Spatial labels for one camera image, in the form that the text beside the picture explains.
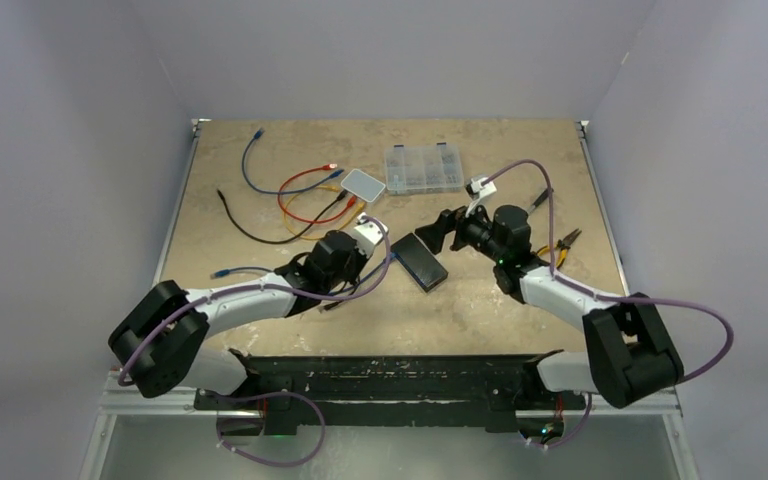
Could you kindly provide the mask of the white network switch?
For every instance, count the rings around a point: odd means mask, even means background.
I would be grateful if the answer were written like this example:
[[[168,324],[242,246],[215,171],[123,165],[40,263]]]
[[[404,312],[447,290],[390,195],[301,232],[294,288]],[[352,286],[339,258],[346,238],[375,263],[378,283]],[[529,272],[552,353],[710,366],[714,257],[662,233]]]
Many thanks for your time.
[[[385,183],[360,169],[347,173],[340,186],[367,204],[374,203],[386,189]]]

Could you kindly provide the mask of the black rectangular box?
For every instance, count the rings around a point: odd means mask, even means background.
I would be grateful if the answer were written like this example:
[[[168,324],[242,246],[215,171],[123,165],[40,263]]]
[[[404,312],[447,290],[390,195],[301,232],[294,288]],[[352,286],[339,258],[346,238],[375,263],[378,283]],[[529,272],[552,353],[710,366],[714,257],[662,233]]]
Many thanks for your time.
[[[393,243],[391,252],[425,293],[431,292],[448,278],[448,270],[414,233]]]

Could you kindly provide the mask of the clear plastic organizer box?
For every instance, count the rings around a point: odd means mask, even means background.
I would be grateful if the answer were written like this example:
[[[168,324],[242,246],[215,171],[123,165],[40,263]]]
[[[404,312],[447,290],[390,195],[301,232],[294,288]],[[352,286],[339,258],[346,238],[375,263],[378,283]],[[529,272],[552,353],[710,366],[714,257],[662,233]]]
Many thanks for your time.
[[[465,185],[457,146],[394,145],[385,152],[386,189],[392,195],[450,193]]]

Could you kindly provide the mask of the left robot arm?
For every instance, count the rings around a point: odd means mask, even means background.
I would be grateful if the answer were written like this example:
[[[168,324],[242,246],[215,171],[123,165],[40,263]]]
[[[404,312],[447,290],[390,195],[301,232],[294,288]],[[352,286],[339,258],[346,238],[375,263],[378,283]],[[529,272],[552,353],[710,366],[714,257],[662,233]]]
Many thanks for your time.
[[[257,399],[254,370],[239,353],[214,351],[205,341],[253,322],[289,318],[334,300],[341,283],[354,283],[387,236],[371,223],[332,231],[287,264],[220,289],[155,284],[113,330],[108,346],[121,364],[117,382],[145,398],[175,387],[215,392],[232,408]]]

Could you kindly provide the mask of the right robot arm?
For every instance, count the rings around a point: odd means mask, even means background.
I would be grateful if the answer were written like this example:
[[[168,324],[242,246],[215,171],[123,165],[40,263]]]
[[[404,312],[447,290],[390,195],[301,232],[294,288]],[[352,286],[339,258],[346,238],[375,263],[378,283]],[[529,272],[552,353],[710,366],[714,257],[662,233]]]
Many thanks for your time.
[[[415,233],[434,254],[452,234],[451,250],[471,247],[493,261],[503,294],[583,333],[584,351],[552,351],[525,363],[520,391],[529,404],[544,407],[570,391],[598,394],[624,408],[683,378],[683,362],[650,298],[591,292],[563,275],[533,252],[523,208],[503,205],[492,215],[482,206],[473,212],[446,209]]]

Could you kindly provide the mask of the hammer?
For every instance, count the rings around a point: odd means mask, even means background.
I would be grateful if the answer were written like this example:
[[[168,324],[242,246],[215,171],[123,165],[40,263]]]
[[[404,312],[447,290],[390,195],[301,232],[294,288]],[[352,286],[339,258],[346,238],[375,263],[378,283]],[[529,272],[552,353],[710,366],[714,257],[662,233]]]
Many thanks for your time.
[[[548,200],[552,193],[551,188],[545,188],[526,208],[526,213],[531,215],[537,208],[539,208],[544,202]]]

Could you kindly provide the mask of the black mounting base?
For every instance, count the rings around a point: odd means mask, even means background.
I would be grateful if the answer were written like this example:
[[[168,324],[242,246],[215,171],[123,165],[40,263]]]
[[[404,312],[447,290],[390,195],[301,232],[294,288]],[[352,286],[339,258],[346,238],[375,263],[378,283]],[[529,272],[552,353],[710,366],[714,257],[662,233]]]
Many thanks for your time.
[[[300,426],[474,427],[558,437],[560,410],[581,392],[521,393],[525,363],[539,355],[244,358],[254,370],[231,395],[198,389],[199,410],[260,410],[266,435]]]

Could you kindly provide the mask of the yellow handled pliers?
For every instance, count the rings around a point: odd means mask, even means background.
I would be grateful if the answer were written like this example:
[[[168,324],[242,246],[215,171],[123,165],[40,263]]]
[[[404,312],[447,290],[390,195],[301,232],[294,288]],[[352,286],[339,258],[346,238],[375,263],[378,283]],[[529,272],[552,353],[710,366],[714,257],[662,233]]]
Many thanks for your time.
[[[536,255],[537,256],[546,256],[549,257],[552,254],[555,255],[555,267],[557,269],[560,269],[568,256],[569,250],[571,249],[572,244],[577,240],[577,238],[582,233],[582,230],[579,228],[576,228],[575,230],[571,231],[569,234],[564,236],[563,238],[557,240],[554,245],[544,245],[540,249],[537,250]]]

